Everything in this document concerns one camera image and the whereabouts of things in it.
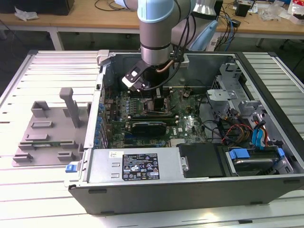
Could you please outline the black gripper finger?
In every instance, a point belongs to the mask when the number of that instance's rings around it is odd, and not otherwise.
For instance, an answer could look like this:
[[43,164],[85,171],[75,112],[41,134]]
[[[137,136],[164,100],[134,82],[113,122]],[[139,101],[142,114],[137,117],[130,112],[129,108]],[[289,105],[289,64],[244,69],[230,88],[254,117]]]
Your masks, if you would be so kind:
[[162,90],[157,88],[155,90],[155,95],[153,97],[153,108],[154,111],[160,111],[164,106],[164,97],[162,94]]

